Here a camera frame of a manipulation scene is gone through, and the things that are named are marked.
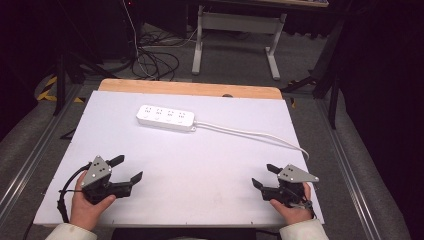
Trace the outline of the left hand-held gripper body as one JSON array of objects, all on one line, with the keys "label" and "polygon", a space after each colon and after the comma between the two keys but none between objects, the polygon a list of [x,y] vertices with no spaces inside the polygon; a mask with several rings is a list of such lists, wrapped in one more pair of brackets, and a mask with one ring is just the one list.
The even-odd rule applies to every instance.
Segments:
[{"label": "left hand-held gripper body", "polygon": [[130,181],[112,183],[112,168],[101,156],[96,156],[86,172],[81,184],[85,198],[93,205],[98,204],[109,195],[116,198],[129,197],[133,184]]}]

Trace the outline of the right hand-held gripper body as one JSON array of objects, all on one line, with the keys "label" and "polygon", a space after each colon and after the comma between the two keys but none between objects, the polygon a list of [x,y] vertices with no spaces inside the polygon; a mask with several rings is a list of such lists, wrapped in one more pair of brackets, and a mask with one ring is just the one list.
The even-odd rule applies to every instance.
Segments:
[{"label": "right hand-held gripper body", "polygon": [[277,175],[277,180],[279,183],[277,188],[263,187],[261,191],[262,198],[265,201],[275,199],[284,205],[299,205],[306,202],[303,184],[306,182],[318,182],[319,178],[294,165],[288,164]]}]

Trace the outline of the person's right hand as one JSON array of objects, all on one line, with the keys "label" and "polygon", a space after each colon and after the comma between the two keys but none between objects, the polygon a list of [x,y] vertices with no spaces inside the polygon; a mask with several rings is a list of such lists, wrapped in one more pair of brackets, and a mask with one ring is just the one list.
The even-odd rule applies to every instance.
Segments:
[{"label": "person's right hand", "polygon": [[283,217],[286,225],[297,224],[314,218],[310,209],[288,208],[275,199],[271,199],[270,204]]}]

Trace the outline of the person's left hand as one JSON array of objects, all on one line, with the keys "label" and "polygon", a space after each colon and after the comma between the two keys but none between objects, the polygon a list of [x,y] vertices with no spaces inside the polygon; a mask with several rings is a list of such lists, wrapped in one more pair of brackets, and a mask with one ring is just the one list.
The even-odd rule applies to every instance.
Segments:
[{"label": "person's left hand", "polygon": [[109,195],[98,204],[91,204],[82,192],[81,184],[86,176],[84,171],[77,179],[75,192],[72,197],[71,217],[69,223],[85,230],[93,230],[100,216],[105,212],[116,200],[115,195]]}]

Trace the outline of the white table mat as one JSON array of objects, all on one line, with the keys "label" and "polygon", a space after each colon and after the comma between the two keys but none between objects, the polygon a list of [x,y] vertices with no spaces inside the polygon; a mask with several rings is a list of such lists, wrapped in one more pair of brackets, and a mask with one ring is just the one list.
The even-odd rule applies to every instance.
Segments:
[{"label": "white table mat", "polygon": [[[190,133],[142,126],[142,105],[193,112],[200,125]],[[57,200],[69,177],[96,156],[124,155],[112,181],[143,178],[102,215],[102,226],[281,226],[251,179],[277,186],[266,165],[305,169],[304,149],[283,100],[95,91],[34,222],[61,223]]]}]

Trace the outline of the white power strip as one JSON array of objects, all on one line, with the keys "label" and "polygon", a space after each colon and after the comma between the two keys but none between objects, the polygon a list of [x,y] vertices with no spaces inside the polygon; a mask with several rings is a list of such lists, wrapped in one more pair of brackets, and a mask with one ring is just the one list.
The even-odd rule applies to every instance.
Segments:
[{"label": "white power strip", "polygon": [[192,132],[195,127],[195,114],[189,111],[142,105],[136,119],[142,126]]}]

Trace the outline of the wooden table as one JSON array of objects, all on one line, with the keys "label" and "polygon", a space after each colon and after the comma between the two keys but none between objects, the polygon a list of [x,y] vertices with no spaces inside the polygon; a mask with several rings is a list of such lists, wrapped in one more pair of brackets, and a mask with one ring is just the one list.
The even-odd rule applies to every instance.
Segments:
[{"label": "wooden table", "polygon": [[280,90],[276,87],[128,79],[104,79],[101,81],[98,90],[127,93],[174,94],[255,99],[283,98]]}]

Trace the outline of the black metal stand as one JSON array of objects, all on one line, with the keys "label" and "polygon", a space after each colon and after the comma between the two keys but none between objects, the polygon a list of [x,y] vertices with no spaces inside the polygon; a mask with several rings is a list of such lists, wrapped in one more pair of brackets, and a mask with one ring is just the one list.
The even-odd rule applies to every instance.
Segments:
[{"label": "black metal stand", "polygon": [[91,69],[97,75],[105,78],[115,78],[115,75],[106,71],[94,62],[84,58],[81,54],[75,52],[63,52],[58,55],[56,63],[56,107],[53,113],[57,116],[65,107],[66,104],[66,77],[69,77],[72,84],[83,84],[85,75],[83,73],[82,65]]},{"label": "black metal stand", "polygon": [[316,85],[312,91],[312,96],[315,99],[323,99],[328,92],[331,92],[327,119],[333,129],[336,128],[336,109],[339,95],[339,81],[335,70],[334,55],[344,23],[345,21],[342,19],[337,21],[329,34],[315,67],[310,71],[310,75],[299,82],[294,82],[281,89],[282,93],[291,93],[315,82]]}]

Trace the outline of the yellow black floor tape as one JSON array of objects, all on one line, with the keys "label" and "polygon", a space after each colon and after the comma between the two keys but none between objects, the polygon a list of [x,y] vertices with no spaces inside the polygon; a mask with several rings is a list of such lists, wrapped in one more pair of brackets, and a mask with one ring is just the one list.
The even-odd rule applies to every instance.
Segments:
[{"label": "yellow black floor tape", "polygon": [[51,95],[50,91],[53,88],[53,85],[57,82],[57,77],[53,76],[51,77],[47,83],[45,84],[45,86],[43,87],[41,93],[38,95],[37,100],[38,101],[52,101],[52,102],[56,102],[57,101],[57,97],[55,95]]}]

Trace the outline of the wooden desk top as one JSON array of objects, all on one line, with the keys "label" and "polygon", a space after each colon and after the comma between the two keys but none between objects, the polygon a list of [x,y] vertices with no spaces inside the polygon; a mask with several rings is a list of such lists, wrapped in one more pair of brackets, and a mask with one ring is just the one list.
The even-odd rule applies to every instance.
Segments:
[{"label": "wooden desk top", "polygon": [[287,6],[307,6],[307,7],[327,7],[328,0],[205,0],[215,2],[228,2],[240,4],[259,4],[259,5],[287,5]]}]

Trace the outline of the aluminium floor rail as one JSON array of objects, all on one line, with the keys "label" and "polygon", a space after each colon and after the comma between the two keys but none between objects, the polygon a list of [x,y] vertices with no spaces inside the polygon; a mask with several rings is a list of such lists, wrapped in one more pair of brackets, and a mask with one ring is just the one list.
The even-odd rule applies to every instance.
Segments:
[{"label": "aluminium floor rail", "polygon": [[349,163],[349,159],[342,146],[339,135],[337,131],[332,128],[329,120],[327,119],[328,111],[326,109],[326,104],[323,100],[318,99],[316,100],[316,105],[324,121],[326,130],[330,135],[331,143],[336,152],[336,160],[338,162],[341,174],[349,191],[350,198],[353,202],[366,238],[367,240],[381,240],[381,235],[370,212],[366,198],[364,197],[364,194]]},{"label": "aluminium floor rail", "polygon": [[57,115],[55,102],[39,102],[0,142],[0,221],[24,192],[82,88],[82,84],[66,87],[65,104]]}]

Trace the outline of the white metal desk frame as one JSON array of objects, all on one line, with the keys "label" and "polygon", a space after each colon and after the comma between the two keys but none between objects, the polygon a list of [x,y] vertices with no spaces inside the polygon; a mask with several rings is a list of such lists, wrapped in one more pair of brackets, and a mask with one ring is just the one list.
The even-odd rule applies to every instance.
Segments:
[{"label": "white metal desk frame", "polygon": [[192,64],[192,74],[200,73],[202,59],[202,33],[204,30],[239,31],[258,34],[272,34],[273,41],[270,46],[264,48],[272,78],[275,81],[281,79],[275,59],[275,51],[279,43],[287,15],[282,13],[278,18],[259,16],[246,16],[225,13],[210,13],[200,5],[197,11],[197,38]]}]

